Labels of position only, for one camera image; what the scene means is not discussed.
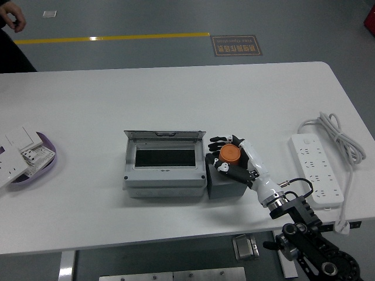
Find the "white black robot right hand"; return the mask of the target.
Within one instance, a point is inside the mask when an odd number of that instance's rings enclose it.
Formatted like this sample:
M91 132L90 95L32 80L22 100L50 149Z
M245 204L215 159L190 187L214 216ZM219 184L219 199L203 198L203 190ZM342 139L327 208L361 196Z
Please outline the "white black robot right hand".
M228 144L234 145L240 150L238 165L219 159L220 149ZM220 174L246 184L247 187L254 190L264 208L269 208L272 211L287 202L281 186L271 179L263 160L249 141L235 135L216 136L210 138L208 148L210 152L206 155L206 162Z

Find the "person's left hand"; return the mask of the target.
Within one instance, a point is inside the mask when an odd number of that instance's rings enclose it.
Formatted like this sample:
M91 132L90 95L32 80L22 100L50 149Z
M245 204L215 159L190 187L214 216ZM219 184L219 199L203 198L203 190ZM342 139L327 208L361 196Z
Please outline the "person's left hand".
M1 18L15 33L23 31L26 26L21 8L10 1L1 4Z

